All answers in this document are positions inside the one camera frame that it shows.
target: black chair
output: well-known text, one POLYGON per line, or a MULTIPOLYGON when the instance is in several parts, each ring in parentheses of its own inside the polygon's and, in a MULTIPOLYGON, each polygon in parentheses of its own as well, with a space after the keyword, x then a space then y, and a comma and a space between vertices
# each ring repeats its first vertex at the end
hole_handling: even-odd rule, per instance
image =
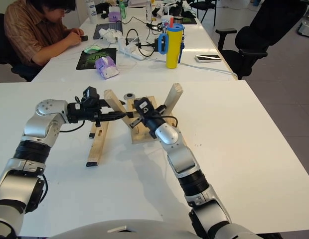
POLYGON ((209 9, 214 9, 214 23, 213 26, 215 26, 215 16, 216 16, 216 0, 205 0, 205 1, 198 1, 197 2, 193 2, 190 3, 190 7, 196 9, 196 14, 197 14, 197 18, 199 19, 199 10, 205 11, 203 18, 201 20, 201 23, 204 20, 204 17, 206 15, 206 13, 208 12, 209 9))
POLYGON ((0 64, 10 64, 11 71, 27 81, 32 81, 40 72, 40 67, 23 65, 11 46, 4 30, 4 14, 0 13, 0 64))
POLYGON ((266 57, 267 49, 277 43, 304 15, 307 3, 300 0, 265 0, 250 26, 243 27, 235 38, 238 52, 223 50, 227 34, 236 29, 217 29, 218 49, 233 72, 241 80, 252 73, 258 59, 266 57))

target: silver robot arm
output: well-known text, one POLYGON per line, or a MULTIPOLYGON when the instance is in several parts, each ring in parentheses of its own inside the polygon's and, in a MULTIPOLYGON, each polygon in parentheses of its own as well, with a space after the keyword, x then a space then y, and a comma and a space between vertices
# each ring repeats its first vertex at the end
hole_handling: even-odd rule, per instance
POLYGON ((207 182, 192 151, 185 145, 181 131, 170 126, 160 116, 165 106, 154 109, 147 98, 134 101, 141 121, 158 138, 168 155, 169 164, 178 179, 185 199, 192 207, 189 216, 193 228, 201 238, 260 239, 248 229, 231 223, 211 184, 207 182))
POLYGON ((121 119, 122 112, 102 114, 102 107, 110 107, 99 99, 95 88, 88 87, 81 101, 45 100, 35 108, 35 114, 24 128, 19 146, 0 176, 0 236, 16 238, 24 214, 34 211, 43 200, 45 162, 60 128, 79 120, 96 122, 121 119))

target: wooden frame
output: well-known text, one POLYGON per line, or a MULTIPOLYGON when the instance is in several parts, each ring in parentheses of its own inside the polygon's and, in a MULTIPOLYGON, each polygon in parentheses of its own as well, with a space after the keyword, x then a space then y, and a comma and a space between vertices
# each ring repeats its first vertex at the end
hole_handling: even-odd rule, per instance
MULTIPOLYGON (((164 111, 164 116, 171 116, 172 110, 175 107, 176 103, 178 102, 180 96, 183 93, 183 89, 179 83, 174 83, 170 89, 170 92, 164 102, 164 105, 166 106, 166 110, 164 111)), ((114 111, 122 111, 126 112, 126 109, 119 101, 118 97, 115 95, 115 93, 112 90, 105 90, 104 92, 104 99, 105 101, 110 105, 111 108, 113 108, 114 111)), ((148 97, 154 108, 157 108, 157 103, 155 101, 154 96, 148 97)), ((138 115, 135 110, 134 101, 132 99, 127 100, 127 110, 129 112, 134 112, 134 115, 138 115)), ((136 120, 137 118, 130 119, 128 116, 125 116, 122 118, 123 122, 131 129, 130 123, 136 120)), ((166 118, 166 121, 168 124, 175 126, 174 119, 166 118)), ((96 166, 98 165, 102 152, 103 152, 103 146, 105 143, 106 133, 108 129, 109 122, 102 122, 101 128, 96 128, 93 124, 89 137, 92 138, 94 136, 94 142, 92 145, 92 148, 90 149, 88 160, 86 166, 96 166)), ((132 144, 136 143, 145 143, 145 142, 151 142, 154 141, 150 134, 149 129, 146 128, 143 124, 139 124, 133 129, 131 129, 131 140, 132 144)))

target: laptop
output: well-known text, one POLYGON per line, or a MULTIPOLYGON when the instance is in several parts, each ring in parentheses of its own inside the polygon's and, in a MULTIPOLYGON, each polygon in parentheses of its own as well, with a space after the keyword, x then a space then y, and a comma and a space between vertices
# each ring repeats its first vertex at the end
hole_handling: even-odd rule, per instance
POLYGON ((121 21, 97 24, 96 25, 96 29, 95 29, 95 33, 94 33, 94 36, 93 36, 93 39, 97 40, 97 39, 100 38, 99 30, 101 28, 105 29, 105 30, 108 30, 108 28, 109 29, 114 29, 114 30, 121 31, 121 33, 123 33, 123 25, 122 25, 121 21))

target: yellow bottle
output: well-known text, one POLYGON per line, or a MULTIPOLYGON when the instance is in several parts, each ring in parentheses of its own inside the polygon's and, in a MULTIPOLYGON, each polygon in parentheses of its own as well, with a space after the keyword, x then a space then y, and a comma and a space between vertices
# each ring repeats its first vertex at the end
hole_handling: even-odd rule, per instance
POLYGON ((178 65, 183 30, 184 27, 182 24, 174 23, 173 27, 168 27, 166 33, 160 34, 159 36, 158 48, 161 54, 166 54, 167 68, 173 69, 178 65), (165 37, 164 51, 161 50, 162 37, 165 37))

